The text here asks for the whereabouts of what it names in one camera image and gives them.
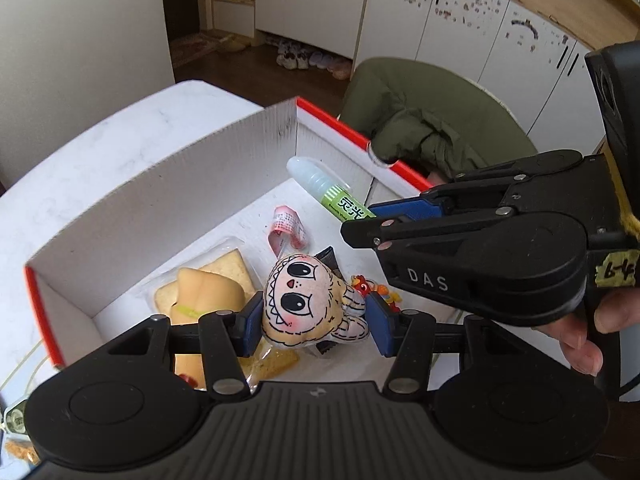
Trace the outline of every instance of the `floor mat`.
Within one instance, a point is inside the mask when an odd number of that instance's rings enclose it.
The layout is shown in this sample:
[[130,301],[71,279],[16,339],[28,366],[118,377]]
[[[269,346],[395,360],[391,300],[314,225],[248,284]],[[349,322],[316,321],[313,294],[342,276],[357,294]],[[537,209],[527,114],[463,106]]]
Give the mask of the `floor mat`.
[[183,38],[173,40],[169,44],[171,53],[171,65],[178,68],[190,61],[206,56],[209,52],[216,50],[219,40],[198,32]]

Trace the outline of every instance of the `green jacket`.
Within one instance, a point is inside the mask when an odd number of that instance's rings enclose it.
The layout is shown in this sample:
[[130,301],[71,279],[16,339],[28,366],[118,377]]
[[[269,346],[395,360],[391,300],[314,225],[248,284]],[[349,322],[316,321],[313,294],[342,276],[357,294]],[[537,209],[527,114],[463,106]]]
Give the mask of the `green jacket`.
[[535,155],[511,113],[475,83],[427,63],[379,57],[356,70],[340,120],[371,139],[385,162],[401,158],[452,178]]

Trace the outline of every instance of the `marble tabletop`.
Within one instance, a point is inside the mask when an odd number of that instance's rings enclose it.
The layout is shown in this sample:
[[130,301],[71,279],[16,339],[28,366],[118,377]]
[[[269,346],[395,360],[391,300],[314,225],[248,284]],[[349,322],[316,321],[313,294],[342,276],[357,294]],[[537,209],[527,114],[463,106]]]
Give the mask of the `marble tabletop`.
[[0,390],[3,407],[54,373],[44,346],[38,344],[40,333],[23,276],[25,262],[119,185],[258,110],[258,105],[202,81],[171,86],[85,131],[0,198],[0,384],[35,348],[24,370]]

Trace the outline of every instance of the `white wall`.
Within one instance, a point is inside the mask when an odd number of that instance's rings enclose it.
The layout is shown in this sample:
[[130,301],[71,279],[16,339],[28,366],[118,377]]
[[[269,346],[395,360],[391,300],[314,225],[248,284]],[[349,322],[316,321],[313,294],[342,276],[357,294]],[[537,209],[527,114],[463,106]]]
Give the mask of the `white wall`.
[[0,180],[173,83],[162,0],[0,0]]

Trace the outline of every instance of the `blue gripper pad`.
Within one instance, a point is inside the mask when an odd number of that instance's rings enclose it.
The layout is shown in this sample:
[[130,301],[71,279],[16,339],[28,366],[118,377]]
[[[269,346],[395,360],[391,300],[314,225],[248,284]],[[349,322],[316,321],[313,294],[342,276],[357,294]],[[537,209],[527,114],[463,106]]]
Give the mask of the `blue gripper pad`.
[[398,313],[392,312],[377,292],[367,294],[365,304],[364,319],[380,355],[394,357],[402,344],[402,336],[398,337],[396,334]]
[[242,355],[251,356],[262,337],[262,293],[258,291],[238,313],[246,319],[244,337],[242,338]]
[[439,205],[433,205],[419,196],[372,204],[369,206],[369,211],[375,216],[386,218],[406,216],[414,221],[442,216],[442,209]]

